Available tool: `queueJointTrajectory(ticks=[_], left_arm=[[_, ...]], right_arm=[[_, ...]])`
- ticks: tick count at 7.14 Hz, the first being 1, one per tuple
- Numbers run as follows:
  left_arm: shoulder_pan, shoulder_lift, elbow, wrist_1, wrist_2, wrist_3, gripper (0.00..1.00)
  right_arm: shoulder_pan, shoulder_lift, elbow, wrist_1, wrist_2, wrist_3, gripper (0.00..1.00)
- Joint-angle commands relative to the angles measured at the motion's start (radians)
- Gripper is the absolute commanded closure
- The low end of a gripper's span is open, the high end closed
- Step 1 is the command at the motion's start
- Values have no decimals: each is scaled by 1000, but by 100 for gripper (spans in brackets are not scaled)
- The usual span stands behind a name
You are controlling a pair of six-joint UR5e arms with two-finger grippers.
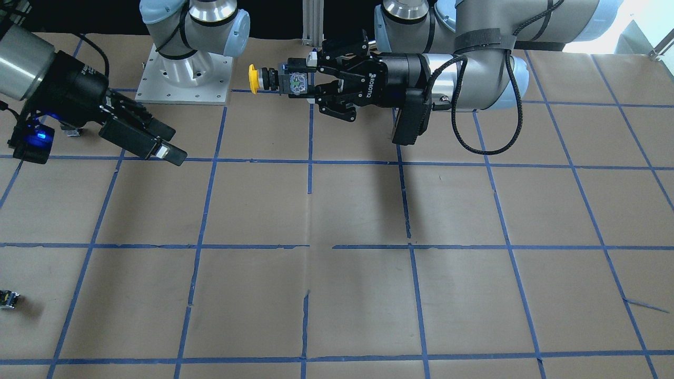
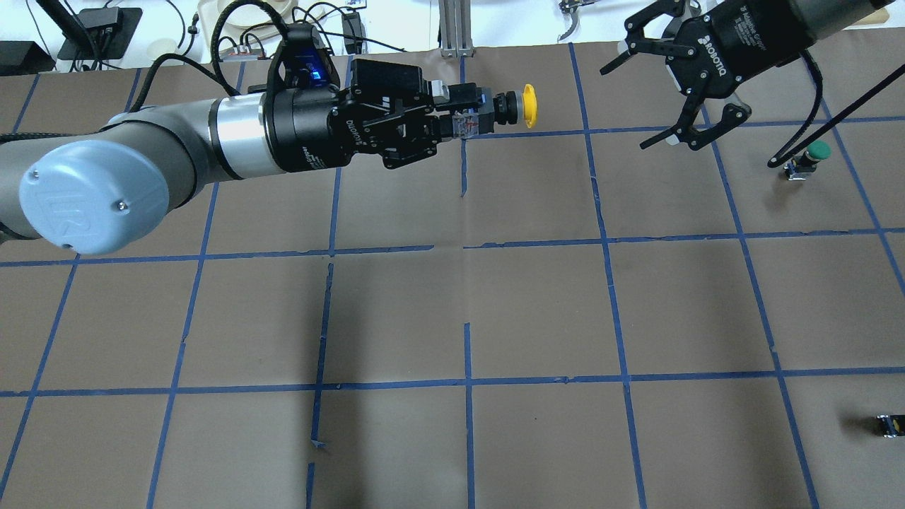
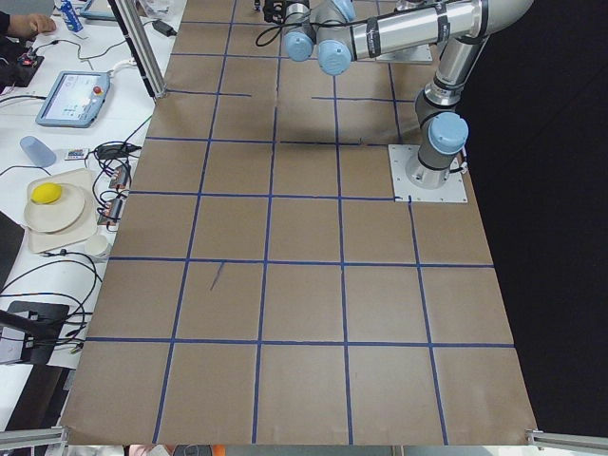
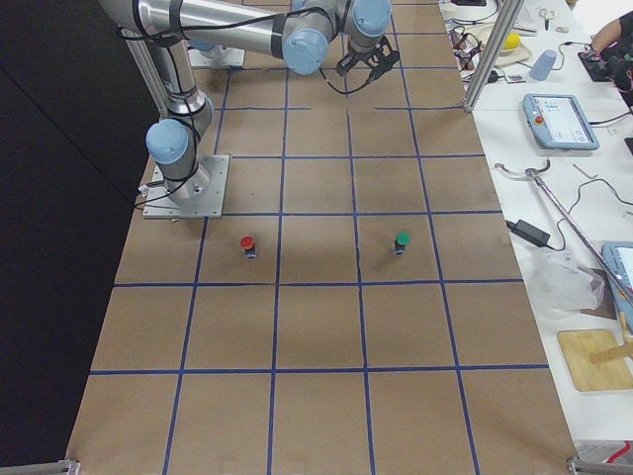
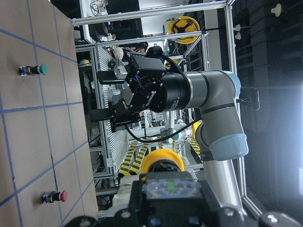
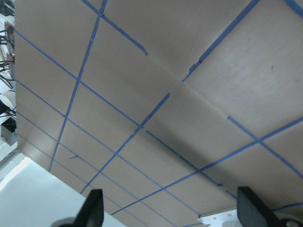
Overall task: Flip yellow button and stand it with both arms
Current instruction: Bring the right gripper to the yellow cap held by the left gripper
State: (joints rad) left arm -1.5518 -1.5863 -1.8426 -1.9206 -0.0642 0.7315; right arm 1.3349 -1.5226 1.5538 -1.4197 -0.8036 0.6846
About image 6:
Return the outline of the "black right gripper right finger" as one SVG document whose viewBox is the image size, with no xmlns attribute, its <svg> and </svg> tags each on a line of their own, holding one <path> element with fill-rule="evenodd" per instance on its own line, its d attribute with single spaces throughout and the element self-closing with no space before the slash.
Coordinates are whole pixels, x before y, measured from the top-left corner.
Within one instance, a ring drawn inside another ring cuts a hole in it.
<svg viewBox="0 0 303 227">
<path fill-rule="evenodd" d="M 301 227 L 296 217 L 278 216 L 247 186 L 237 189 L 237 217 L 243 227 Z"/>
</svg>

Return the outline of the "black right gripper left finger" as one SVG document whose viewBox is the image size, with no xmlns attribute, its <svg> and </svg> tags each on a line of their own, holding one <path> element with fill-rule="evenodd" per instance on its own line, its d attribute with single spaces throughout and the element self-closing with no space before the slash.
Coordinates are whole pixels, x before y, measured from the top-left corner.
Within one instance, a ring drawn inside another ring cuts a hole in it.
<svg viewBox="0 0 303 227">
<path fill-rule="evenodd" d="M 102 189 L 93 189 L 74 218 L 63 218 L 53 223 L 54 227 L 101 227 L 104 222 Z"/>
</svg>

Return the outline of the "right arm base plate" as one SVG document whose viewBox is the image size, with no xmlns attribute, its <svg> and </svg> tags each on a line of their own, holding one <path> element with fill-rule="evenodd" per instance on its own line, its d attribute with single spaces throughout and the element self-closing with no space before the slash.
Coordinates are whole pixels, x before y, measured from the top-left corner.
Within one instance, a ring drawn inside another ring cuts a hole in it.
<svg viewBox="0 0 303 227">
<path fill-rule="evenodd" d="M 235 207 L 212 211 L 200 215 L 197 219 L 207 227 L 241 227 Z"/>
</svg>

